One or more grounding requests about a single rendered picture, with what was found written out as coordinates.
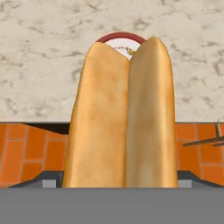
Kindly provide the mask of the white plate with red rim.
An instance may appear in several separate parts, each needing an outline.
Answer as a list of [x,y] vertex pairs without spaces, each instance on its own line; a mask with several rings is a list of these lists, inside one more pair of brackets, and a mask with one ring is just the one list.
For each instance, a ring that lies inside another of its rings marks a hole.
[[99,38],[98,42],[111,46],[130,60],[145,39],[130,32],[113,32]]

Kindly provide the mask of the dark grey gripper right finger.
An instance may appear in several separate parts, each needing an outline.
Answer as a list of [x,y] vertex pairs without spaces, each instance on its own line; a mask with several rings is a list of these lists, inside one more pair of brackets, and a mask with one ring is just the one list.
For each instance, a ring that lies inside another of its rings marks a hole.
[[201,188],[201,187],[218,187],[223,188],[223,185],[218,185],[210,181],[198,178],[190,171],[178,171],[178,187],[179,188]]

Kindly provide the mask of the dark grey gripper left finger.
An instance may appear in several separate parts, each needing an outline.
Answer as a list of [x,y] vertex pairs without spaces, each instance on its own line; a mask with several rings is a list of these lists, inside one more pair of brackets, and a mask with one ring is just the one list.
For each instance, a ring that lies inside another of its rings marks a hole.
[[63,171],[42,171],[33,179],[14,185],[14,187],[28,188],[61,188],[63,182]]

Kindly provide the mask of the golden hot dog bun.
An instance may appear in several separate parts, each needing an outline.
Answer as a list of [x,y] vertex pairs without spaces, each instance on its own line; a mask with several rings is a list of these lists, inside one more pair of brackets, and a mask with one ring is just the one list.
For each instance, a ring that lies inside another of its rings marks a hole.
[[127,59],[96,42],[87,52],[70,122],[65,187],[178,184],[172,63],[159,38]]

